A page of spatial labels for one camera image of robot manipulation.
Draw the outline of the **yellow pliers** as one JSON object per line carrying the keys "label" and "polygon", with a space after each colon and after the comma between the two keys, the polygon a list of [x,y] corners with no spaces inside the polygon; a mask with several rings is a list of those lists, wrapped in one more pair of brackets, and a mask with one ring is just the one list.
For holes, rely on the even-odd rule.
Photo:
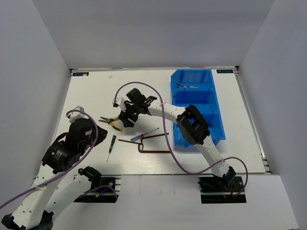
{"label": "yellow pliers", "polygon": [[100,117],[100,119],[98,120],[99,122],[102,122],[102,123],[107,123],[109,124],[114,130],[118,131],[118,132],[122,132],[123,129],[122,128],[119,128],[117,126],[114,125],[114,122],[115,121],[118,121],[119,118],[118,117],[114,117],[114,118],[106,118],[106,117]]}
{"label": "yellow pliers", "polygon": [[176,84],[177,88],[192,88],[192,89],[198,89],[199,86],[191,86],[191,85],[182,85],[182,84]]}

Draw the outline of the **blue handled screwdriver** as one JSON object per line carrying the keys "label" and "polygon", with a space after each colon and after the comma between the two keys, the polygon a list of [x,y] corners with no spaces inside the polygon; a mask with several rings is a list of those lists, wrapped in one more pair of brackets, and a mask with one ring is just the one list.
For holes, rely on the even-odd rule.
{"label": "blue handled screwdriver", "polygon": [[140,140],[142,137],[144,137],[144,136],[146,136],[146,135],[148,135],[148,134],[150,134],[150,133],[152,133],[152,132],[154,132],[154,131],[156,131],[156,130],[158,130],[158,129],[159,129],[159,128],[156,128],[156,129],[151,130],[151,131],[149,131],[149,132],[147,132],[147,133],[137,135],[137,136],[131,138],[130,141],[135,142],[135,141],[137,141],[137,140]]}

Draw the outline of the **brown hex key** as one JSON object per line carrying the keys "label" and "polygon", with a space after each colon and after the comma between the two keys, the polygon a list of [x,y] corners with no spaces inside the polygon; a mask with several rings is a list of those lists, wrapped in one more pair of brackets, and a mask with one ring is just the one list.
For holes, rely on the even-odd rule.
{"label": "brown hex key", "polygon": [[168,153],[170,153],[170,151],[169,150],[144,150],[143,149],[143,145],[142,144],[140,144],[140,145],[138,145],[138,151],[139,151],[139,153],[166,153],[166,154],[168,154]]}
{"label": "brown hex key", "polygon": [[162,133],[162,134],[157,134],[157,135],[151,135],[151,136],[142,137],[142,138],[140,139],[141,145],[143,145],[143,140],[145,140],[145,139],[156,138],[156,137],[162,137],[162,136],[165,136],[165,134]]}
{"label": "brown hex key", "polygon": [[125,142],[125,143],[130,143],[130,144],[137,144],[137,145],[141,145],[141,143],[139,143],[139,142],[128,141],[128,140],[123,140],[123,139],[118,139],[118,141]]}

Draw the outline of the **green black screwdriver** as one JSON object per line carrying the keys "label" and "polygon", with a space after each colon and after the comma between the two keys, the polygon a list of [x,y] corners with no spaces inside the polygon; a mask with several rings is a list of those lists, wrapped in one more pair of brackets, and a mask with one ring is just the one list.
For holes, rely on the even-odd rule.
{"label": "green black screwdriver", "polygon": [[112,149],[113,149],[113,147],[114,147],[114,144],[115,144],[116,139],[117,139],[117,136],[116,136],[116,135],[113,135],[112,140],[111,140],[111,143],[110,143],[110,147],[109,147],[109,150],[108,150],[108,157],[107,157],[106,162],[108,162],[108,159],[109,159],[109,157],[110,157],[110,154],[111,154],[111,152],[112,152]]}

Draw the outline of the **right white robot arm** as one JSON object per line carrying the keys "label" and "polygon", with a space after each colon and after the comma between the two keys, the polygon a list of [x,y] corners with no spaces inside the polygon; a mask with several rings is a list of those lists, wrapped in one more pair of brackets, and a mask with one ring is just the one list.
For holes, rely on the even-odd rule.
{"label": "right white robot arm", "polygon": [[235,170],[223,159],[215,146],[209,124],[194,105],[178,107],[158,101],[154,96],[145,97],[134,88],[127,93],[128,100],[116,96],[113,106],[120,107],[119,119],[124,127],[134,127],[140,114],[164,118],[178,125],[186,142],[195,146],[211,166],[217,187],[228,191],[234,185]]}

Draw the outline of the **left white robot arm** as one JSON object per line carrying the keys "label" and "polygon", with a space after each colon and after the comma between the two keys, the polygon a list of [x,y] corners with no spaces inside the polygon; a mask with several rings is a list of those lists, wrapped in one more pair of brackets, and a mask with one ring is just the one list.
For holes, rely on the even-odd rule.
{"label": "left white robot arm", "polygon": [[25,199],[2,224],[10,230],[50,230],[60,213],[86,190],[101,187],[101,173],[87,166],[59,194],[53,196],[63,176],[74,169],[90,151],[104,141],[108,131],[90,118],[70,120],[69,131],[60,134],[47,149],[32,187]]}

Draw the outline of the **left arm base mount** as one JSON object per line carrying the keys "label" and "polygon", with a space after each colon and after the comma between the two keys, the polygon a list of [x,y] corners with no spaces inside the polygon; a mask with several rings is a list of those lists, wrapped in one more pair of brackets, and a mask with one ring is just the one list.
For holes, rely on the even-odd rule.
{"label": "left arm base mount", "polygon": [[80,195],[74,203],[116,203],[119,198],[121,177],[101,176],[92,182],[89,192]]}

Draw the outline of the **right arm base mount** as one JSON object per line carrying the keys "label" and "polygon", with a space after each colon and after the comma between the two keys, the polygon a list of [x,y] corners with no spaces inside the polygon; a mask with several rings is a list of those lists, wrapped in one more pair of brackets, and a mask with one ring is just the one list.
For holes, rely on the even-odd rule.
{"label": "right arm base mount", "polygon": [[246,195],[243,190],[242,177],[236,176],[229,187],[225,187],[220,181],[213,177],[200,177],[202,204],[243,204],[246,203]]}

